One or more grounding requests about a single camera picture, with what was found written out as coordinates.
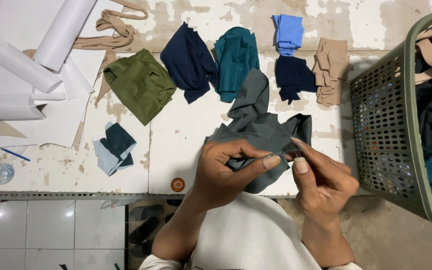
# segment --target hand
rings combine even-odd
[[[279,156],[263,159],[271,152],[257,150],[246,140],[225,143],[207,142],[201,150],[194,184],[186,197],[201,211],[207,211],[231,203],[243,192],[246,185],[258,175],[276,167]],[[255,158],[248,166],[233,172],[225,164],[230,158]]]
[[[305,218],[321,225],[337,223],[338,214],[348,199],[356,193],[359,183],[351,176],[351,169],[314,150],[301,140],[293,143],[302,147],[303,157],[286,156],[293,160],[293,177],[299,193],[298,205]]]

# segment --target sleeve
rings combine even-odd
[[[149,255],[139,267],[139,270],[181,270],[182,265],[178,261],[163,260],[155,255]]]
[[[355,263],[348,263],[341,266],[329,267],[328,270],[363,270],[361,267],[357,266]]]

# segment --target fingernail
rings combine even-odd
[[[276,167],[281,162],[281,158],[277,155],[268,156],[263,161],[262,164],[266,169],[270,170]]]
[[[302,140],[300,140],[300,139],[298,139],[296,137],[291,137],[291,140],[293,140],[293,141],[295,141],[297,143],[302,143],[303,142]]]
[[[305,174],[308,172],[308,163],[304,157],[297,157],[294,159],[294,166],[298,174]]]

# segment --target person's left hand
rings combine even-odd
[[[201,150],[194,184],[186,198],[200,211],[207,211],[231,203],[258,175],[275,168],[279,156],[264,157],[271,152],[257,150],[246,140],[225,143],[207,142]],[[233,172],[225,164],[230,158],[255,158],[248,166]]]

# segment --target white table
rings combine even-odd
[[[189,22],[190,27],[197,27],[201,38],[211,49],[213,42],[229,28],[249,28],[256,33],[261,50],[261,71],[270,82],[268,111],[278,114],[281,123],[298,113],[312,115],[313,147],[347,164],[353,175],[357,176],[351,99],[347,85],[351,78],[404,40],[412,24],[431,10],[420,8],[419,12],[394,13],[395,10],[423,5],[423,0],[403,0],[390,4],[383,3],[383,0],[346,0],[338,2],[339,6],[334,2],[308,0],[306,7],[297,4],[299,1],[233,1],[210,3],[192,0],[190,6],[170,0],[141,3],[148,9],[149,18],[143,21],[126,20],[139,33],[131,45],[117,50],[130,53],[118,53],[118,56],[129,56],[146,48],[154,52],[154,57],[159,60],[158,52],[161,52],[182,20]],[[348,54],[352,66],[341,106],[328,108],[319,105],[315,93],[307,92],[300,95],[302,100],[293,101],[291,105],[280,100],[274,75],[275,60],[279,55],[273,46],[274,25],[270,19],[270,15],[278,14],[305,17],[303,47],[295,56],[306,59],[310,68],[314,64],[314,50],[321,37],[349,40]],[[97,91],[100,84],[101,79],[98,79],[94,85]],[[68,196],[72,199],[100,199],[101,196],[140,198],[171,195],[175,192],[171,190],[170,182],[175,177],[184,179],[186,188],[179,193],[184,194],[193,182],[204,138],[211,135],[221,123],[230,122],[226,113],[231,104],[219,101],[219,95],[213,89],[190,105],[184,99],[183,91],[178,89],[172,96],[173,100],[147,126],[143,126],[111,91],[99,102],[99,108],[94,108],[97,91],[88,104],[84,143],[73,148],[29,146],[24,156],[30,158],[31,162],[20,159],[12,162],[15,177],[9,183],[0,185],[0,199],[66,199]],[[111,177],[98,168],[91,143],[91,138],[103,133],[109,121],[119,122],[137,142],[131,152],[135,164],[117,171]],[[0,150],[0,162],[4,162],[8,156]],[[295,196],[297,192],[291,170],[288,170],[261,195],[288,197]]]

